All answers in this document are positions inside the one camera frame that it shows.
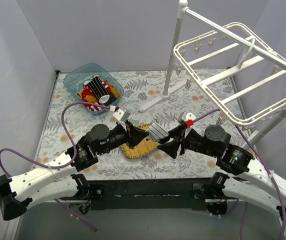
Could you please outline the navy blue sock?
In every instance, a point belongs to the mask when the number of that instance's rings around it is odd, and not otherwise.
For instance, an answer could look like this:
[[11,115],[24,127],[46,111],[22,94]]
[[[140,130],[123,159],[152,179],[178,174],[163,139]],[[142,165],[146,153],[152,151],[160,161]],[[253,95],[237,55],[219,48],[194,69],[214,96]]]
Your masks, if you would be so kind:
[[109,99],[108,99],[108,101],[105,103],[105,106],[112,105],[116,100],[117,100],[117,98],[115,97],[115,95],[114,95],[113,93],[110,93]]

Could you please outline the red white striped sock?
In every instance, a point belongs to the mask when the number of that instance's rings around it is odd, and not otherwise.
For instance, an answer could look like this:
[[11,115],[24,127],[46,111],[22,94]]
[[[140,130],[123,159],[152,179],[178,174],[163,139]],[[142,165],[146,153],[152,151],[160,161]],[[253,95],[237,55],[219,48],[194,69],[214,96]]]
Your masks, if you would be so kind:
[[109,94],[111,92],[111,88],[110,85],[108,84],[108,82],[105,81],[101,81],[101,83],[103,84],[104,88],[106,89],[107,93]]
[[96,103],[90,103],[90,104],[85,104],[84,105],[89,111],[92,111],[92,112],[98,112],[100,110],[103,110],[106,108],[106,106],[104,104],[101,104],[99,102],[96,102]]

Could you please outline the mustard yellow sock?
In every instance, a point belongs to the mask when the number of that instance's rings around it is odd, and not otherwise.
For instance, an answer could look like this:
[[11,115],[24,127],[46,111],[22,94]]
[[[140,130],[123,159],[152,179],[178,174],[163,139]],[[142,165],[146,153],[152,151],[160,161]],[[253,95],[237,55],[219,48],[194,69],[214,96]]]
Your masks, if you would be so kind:
[[110,93],[112,93],[115,98],[118,99],[120,97],[120,93],[112,85],[109,85],[107,89],[110,90]]
[[94,95],[88,94],[88,95],[86,95],[85,99],[87,102],[90,102],[90,103],[97,103],[98,102],[97,98]]

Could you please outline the red sock with white pattern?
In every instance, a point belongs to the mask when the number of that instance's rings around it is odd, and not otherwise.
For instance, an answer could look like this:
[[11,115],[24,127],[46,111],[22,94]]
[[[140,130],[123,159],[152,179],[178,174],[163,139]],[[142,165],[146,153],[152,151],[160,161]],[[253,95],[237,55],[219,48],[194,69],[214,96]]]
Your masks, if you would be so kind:
[[82,90],[82,98],[83,98],[83,99],[82,99],[82,100],[83,100],[84,102],[87,102],[86,99],[85,99],[86,95],[95,96],[94,93],[92,92],[92,90],[91,90],[88,86],[83,85],[83,90]]

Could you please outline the black white striped sock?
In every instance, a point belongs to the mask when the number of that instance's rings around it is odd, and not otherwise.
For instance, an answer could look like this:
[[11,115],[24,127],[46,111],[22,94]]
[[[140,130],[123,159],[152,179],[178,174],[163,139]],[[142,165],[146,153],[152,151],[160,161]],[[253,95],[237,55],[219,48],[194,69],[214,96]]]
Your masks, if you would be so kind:
[[85,81],[84,85],[88,86],[92,90],[98,100],[98,103],[105,104],[108,101],[110,94],[107,93],[98,75],[95,75],[92,79]]

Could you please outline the beige striped sock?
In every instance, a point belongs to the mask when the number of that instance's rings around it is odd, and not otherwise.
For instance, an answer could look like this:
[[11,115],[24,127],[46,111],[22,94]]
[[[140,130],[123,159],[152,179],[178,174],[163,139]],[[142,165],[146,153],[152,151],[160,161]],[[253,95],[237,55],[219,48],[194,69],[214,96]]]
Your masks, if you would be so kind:
[[82,90],[79,91],[79,92],[77,92],[77,98],[79,98],[79,99],[81,99],[81,100],[83,99],[83,98],[82,98]]

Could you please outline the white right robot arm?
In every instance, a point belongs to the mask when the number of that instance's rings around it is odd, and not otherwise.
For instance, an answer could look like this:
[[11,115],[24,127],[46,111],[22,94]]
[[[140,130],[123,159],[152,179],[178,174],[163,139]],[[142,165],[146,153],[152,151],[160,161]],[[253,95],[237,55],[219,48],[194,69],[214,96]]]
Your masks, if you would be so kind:
[[270,170],[245,149],[230,144],[230,134],[218,125],[210,125],[204,136],[181,124],[156,137],[158,149],[172,158],[191,150],[215,157],[224,172],[215,173],[200,194],[208,198],[223,196],[241,199],[279,218],[286,218],[286,180]]

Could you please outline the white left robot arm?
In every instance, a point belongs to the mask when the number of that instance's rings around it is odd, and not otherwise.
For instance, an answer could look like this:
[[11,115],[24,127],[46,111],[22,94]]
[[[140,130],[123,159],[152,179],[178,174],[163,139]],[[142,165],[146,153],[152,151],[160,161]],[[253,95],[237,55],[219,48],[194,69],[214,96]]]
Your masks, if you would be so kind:
[[109,129],[97,124],[77,142],[44,167],[16,176],[0,176],[0,208],[3,220],[13,220],[27,209],[61,197],[84,200],[89,188],[78,180],[79,172],[96,164],[98,156],[127,144],[130,148],[148,137],[148,132],[129,121]]

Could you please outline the woven bamboo tray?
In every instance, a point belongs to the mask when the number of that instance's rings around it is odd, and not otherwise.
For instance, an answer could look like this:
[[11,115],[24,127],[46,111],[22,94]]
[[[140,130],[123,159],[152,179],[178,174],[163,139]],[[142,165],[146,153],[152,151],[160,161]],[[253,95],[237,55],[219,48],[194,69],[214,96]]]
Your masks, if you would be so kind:
[[121,150],[127,158],[138,159],[153,152],[158,146],[158,142],[144,139],[134,148],[129,148],[126,144],[123,144],[121,145]]

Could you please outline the teal transparent plastic basin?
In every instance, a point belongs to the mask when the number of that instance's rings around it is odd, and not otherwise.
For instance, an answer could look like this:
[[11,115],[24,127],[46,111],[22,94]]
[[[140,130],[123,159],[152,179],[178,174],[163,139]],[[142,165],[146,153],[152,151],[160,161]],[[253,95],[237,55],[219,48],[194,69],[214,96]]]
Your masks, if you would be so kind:
[[104,107],[116,105],[124,89],[100,65],[89,63],[70,72],[64,79],[64,86],[78,102],[86,102],[84,108],[98,115]]

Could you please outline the white drying rack stand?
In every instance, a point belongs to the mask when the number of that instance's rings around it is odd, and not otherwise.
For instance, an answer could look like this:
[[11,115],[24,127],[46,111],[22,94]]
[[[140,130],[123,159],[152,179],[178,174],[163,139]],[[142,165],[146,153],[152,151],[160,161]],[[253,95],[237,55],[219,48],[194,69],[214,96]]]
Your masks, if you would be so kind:
[[[179,42],[179,35],[184,16],[189,16],[200,23],[211,28],[211,31],[196,36],[194,38]],[[202,44],[201,41],[206,39],[208,45],[212,46],[217,35],[222,35],[222,38],[230,39],[232,44],[222,47],[216,51],[208,53],[204,56],[198,57],[194,60],[187,61],[185,58],[184,48],[189,45],[194,45],[194,51],[199,52]],[[237,64],[221,73],[218,73],[212,77],[201,80],[196,71],[192,68],[193,65],[199,64],[205,60],[209,60],[224,52],[232,50],[235,47],[243,47],[244,53],[242,58]],[[219,99],[217,95],[210,90],[209,86],[220,82],[228,77],[232,77],[249,67],[261,62],[271,61],[278,69],[274,69],[270,76],[257,83],[251,84],[245,89],[238,91],[232,96]],[[228,103],[248,94],[255,89],[263,86],[264,84],[271,82],[272,80],[286,74],[286,59],[275,52],[269,45],[267,45],[257,34],[255,34],[246,25],[240,22],[232,22],[225,26],[220,26],[213,21],[205,18],[204,16],[194,12],[188,7],[186,0],[181,0],[178,3],[177,21],[175,27],[175,33],[173,43],[171,47],[170,59],[167,68],[165,83],[163,91],[158,97],[147,102],[139,108],[140,112],[145,112],[152,108],[162,100],[169,98],[177,90],[185,87],[189,89],[192,83],[196,83],[201,90],[210,98],[210,100],[218,107],[220,111],[224,113],[228,120],[237,126],[241,126],[245,129],[252,127],[255,123],[264,120],[270,122],[260,131],[254,133],[250,138],[251,144],[256,144],[267,133],[269,133],[274,127],[276,127],[284,118],[286,118],[286,97],[270,104],[265,109],[250,115],[245,119],[240,119],[232,113],[231,109],[227,106]]]

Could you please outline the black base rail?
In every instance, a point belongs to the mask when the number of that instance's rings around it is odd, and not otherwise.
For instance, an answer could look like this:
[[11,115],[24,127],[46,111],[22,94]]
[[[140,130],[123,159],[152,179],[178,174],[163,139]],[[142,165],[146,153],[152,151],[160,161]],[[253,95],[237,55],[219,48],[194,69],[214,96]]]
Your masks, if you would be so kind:
[[209,186],[210,178],[161,178],[90,180],[89,191],[65,197],[66,201],[91,202],[91,210],[191,209],[205,210],[206,202],[226,203],[220,190]]

